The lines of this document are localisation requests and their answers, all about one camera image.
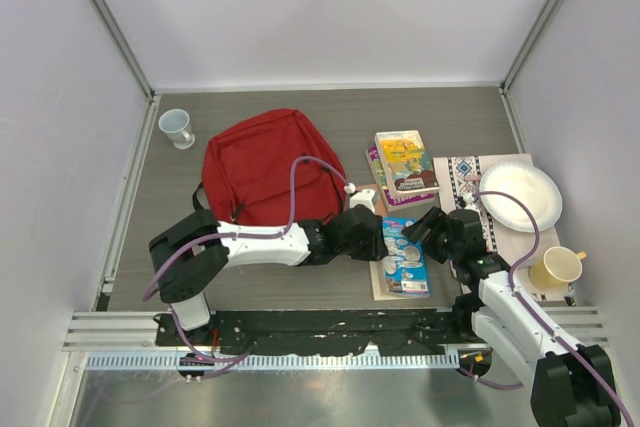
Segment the blue comic book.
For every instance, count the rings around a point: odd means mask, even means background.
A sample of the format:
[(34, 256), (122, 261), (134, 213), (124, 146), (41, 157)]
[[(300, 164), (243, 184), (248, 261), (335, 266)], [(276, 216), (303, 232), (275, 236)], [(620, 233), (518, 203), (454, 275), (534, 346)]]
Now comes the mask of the blue comic book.
[(369, 263), (375, 301), (426, 298), (431, 294), (422, 247), (411, 243), (402, 234), (402, 230), (413, 223), (412, 219), (383, 218), (383, 241), (388, 255), (380, 261)]

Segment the red backpack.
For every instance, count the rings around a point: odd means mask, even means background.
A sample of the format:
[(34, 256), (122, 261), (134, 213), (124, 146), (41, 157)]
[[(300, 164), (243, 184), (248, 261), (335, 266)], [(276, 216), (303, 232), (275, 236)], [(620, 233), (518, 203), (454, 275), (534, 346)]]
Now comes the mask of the red backpack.
[(200, 188), (218, 221), (278, 226), (290, 214), (294, 161), (312, 156), (295, 173), (294, 219), (323, 222), (346, 202), (345, 170), (332, 147), (300, 111), (276, 109), (246, 119), (212, 137), (205, 150)]

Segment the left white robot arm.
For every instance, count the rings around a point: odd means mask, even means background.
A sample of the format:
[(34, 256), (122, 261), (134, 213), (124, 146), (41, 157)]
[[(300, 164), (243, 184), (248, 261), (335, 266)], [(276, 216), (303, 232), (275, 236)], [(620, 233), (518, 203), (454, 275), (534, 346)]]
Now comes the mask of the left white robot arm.
[(224, 268), (326, 265), (339, 256), (379, 261), (388, 255), (382, 226), (382, 217), (363, 205), (326, 222), (279, 227), (218, 222), (211, 211), (199, 210), (150, 241), (154, 277), (143, 298), (159, 294), (177, 319), (179, 335), (200, 346), (213, 332), (204, 289)]

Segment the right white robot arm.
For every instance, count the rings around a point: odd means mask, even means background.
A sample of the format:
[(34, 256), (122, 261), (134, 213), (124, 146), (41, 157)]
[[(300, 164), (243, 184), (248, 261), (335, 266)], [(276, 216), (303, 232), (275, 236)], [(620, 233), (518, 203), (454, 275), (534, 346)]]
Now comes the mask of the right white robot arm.
[(434, 260), (450, 262), (469, 288), (455, 301), (453, 333), (465, 342), (480, 338), (498, 353), (529, 391), (538, 425), (621, 423), (606, 352), (569, 335), (528, 295), (509, 264), (488, 250), (477, 212), (433, 207), (403, 234)]

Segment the tan leather wallet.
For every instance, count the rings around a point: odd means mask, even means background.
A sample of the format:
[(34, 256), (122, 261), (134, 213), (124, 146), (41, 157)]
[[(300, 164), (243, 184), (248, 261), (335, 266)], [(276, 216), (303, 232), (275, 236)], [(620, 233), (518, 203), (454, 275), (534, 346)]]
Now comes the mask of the tan leather wallet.
[(380, 192), (379, 187), (376, 184), (363, 185), (363, 186), (357, 187), (358, 192), (364, 191), (364, 190), (373, 190), (375, 192), (375, 196), (374, 196), (375, 212), (377, 215), (380, 215), (383, 217), (387, 216), (388, 211), (386, 208), (386, 204), (384, 202), (383, 194)]

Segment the purple cover book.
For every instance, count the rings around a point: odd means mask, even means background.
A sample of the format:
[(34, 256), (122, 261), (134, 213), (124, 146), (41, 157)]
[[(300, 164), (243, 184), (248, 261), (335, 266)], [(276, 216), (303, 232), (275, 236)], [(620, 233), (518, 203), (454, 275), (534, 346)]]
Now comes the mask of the purple cover book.
[(418, 194), (409, 197), (394, 197), (388, 189), (386, 175), (376, 147), (368, 147), (366, 149), (366, 159), (388, 212), (429, 204), (436, 200), (434, 193)]

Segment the patterned cloth placemat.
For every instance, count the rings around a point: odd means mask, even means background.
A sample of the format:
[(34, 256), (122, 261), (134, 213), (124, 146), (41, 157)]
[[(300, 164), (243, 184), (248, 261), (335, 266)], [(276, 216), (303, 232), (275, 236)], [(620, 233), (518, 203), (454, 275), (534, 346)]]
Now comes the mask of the patterned cloth placemat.
[[(516, 266), (516, 278), (538, 302), (559, 305), (569, 304), (573, 300), (570, 286), (539, 289), (532, 284), (529, 278), (529, 270), (532, 264), (547, 249), (560, 244), (555, 226), (540, 232), (533, 215), (519, 200), (502, 192), (480, 191), (482, 174), (489, 167), (506, 161), (524, 162), (534, 166), (529, 154), (435, 158), (435, 173), (440, 184), (440, 207), (446, 213), (459, 209), (456, 206), (456, 197), (467, 192), (475, 192), (479, 196), (479, 215), (487, 249), (500, 254), (510, 265), (514, 265), (517, 261), (521, 262)], [(491, 194), (502, 195), (519, 205), (533, 224), (534, 232), (515, 231), (495, 220), (482, 203), (482, 196)]]

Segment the yellow cover book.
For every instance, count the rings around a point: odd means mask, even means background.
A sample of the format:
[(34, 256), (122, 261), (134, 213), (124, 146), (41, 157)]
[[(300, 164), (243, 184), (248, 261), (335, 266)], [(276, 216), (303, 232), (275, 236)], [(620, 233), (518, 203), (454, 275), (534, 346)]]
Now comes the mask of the yellow cover book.
[(418, 130), (377, 132), (374, 143), (394, 197), (439, 192), (433, 159)]

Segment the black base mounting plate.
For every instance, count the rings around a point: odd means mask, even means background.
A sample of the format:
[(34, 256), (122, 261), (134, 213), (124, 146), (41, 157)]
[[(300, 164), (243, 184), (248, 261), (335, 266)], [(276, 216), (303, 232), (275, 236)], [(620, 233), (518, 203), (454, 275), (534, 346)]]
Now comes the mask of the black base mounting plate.
[(446, 346), (486, 342), (448, 310), (226, 310), (186, 333), (195, 347), (225, 355), (359, 355), (374, 345), (383, 356), (442, 353)]

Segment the white paper plate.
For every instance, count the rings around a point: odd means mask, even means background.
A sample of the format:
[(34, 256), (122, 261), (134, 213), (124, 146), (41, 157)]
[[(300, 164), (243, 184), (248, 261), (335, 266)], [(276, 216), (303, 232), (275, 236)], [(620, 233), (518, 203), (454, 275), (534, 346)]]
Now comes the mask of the white paper plate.
[[(554, 227), (563, 209), (555, 182), (542, 170), (524, 162), (506, 161), (482, 174), (480, 191), (508, 194), (523, 203), (533, 215), (540, 232)], [(524, 210), (514, 201), (497, 195), (483, 195), (482, 203), (498, 222), (512, 230), (533, 233), (534, 227)]]

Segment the cream yellow mug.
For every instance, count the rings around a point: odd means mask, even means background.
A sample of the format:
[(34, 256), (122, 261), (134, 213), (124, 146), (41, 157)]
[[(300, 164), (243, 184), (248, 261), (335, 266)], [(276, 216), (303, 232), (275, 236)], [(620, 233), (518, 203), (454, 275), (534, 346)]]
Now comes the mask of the cream yellow mug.
[(550, 247), (532, 264), (529, 278), (539, 289), (567, 286), (582, 276), (583, 260), (586, 258), (584, 251), (573, 252), (562, 246)]

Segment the translucent plastic cup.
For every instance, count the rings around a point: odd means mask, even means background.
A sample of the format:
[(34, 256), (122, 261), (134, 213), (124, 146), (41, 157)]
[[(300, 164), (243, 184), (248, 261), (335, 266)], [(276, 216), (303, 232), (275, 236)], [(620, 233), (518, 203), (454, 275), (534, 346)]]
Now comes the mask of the translucent plastic cup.
[(171, 109), (164, 112), (158, 120), (158, 127), (179, 150), (189, 149), (195, 143), (191, 117), (185, 110)]

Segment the aluminium frame rail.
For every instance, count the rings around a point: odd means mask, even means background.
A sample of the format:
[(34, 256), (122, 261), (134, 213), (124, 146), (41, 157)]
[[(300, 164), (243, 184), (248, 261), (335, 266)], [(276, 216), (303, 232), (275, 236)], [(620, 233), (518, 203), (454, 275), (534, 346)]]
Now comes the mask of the aluminium frame rail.
[[(226, 354), (325, 356), (358, 354), (368, 344), (391, 355), (480, 341), (462, 333), (450, 312), (436, 309), (218, 311), (188, 339)], [(63, 346), (98, 351), (182, 344), (168, 313), (87, 312), (73, 315)]]

